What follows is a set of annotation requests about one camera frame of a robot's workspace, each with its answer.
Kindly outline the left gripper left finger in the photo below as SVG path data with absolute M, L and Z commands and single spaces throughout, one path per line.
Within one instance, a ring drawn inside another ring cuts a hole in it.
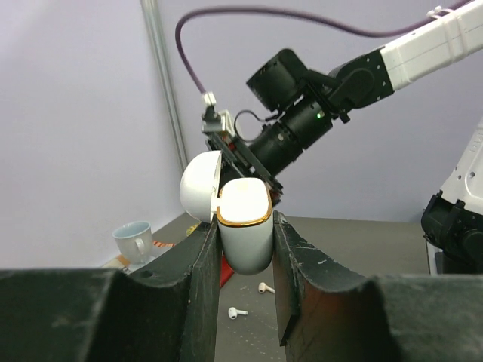
M 1 273 L 3 361 L 212 361 L 220 295 L 215 223 L 138 270 Z

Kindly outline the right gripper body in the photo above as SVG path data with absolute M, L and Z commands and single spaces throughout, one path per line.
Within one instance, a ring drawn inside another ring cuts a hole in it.
M 254 177 L 268 187 L 273 206 L 281 202 L 283 186 L 238 137 L 224 140 L 220 135 L 210 135 L 206 145 L 210 151 L 222 154 L 220 188 L 234 179 Z

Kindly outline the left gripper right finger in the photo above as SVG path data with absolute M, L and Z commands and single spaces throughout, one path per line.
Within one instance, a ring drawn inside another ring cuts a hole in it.
M 275 213 L 279 344 L 289 361 L 480 361 L 479 275 L 365 277 Z

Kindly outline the white earbud charging case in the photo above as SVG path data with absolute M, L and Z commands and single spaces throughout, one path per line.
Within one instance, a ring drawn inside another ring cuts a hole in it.
M 255 177 L 221 183 L 222 152 L 195 156 L 180 181 L 180 203 L 200 222 L 215 222 L 223 254 L 234 272 L 255 275 L 272 260 L 273 209 L 267 185 Z

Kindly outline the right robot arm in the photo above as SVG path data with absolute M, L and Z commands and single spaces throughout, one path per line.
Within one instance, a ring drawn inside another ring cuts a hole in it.
M 331 70 L 317 72 L 289 48 L 280 50 L 247 81 L 268 109 L 269 125 L 252 141 L 211 136 L 223 154 L 220 184 L 240 178 L 263 181 L 277 204 L 282 186 L 276 177 L 325 135 L 335 120 L 379 102 L 422 77 L 482 49 L 482 3 L 464 1 L 430 13 L 416 29 Z

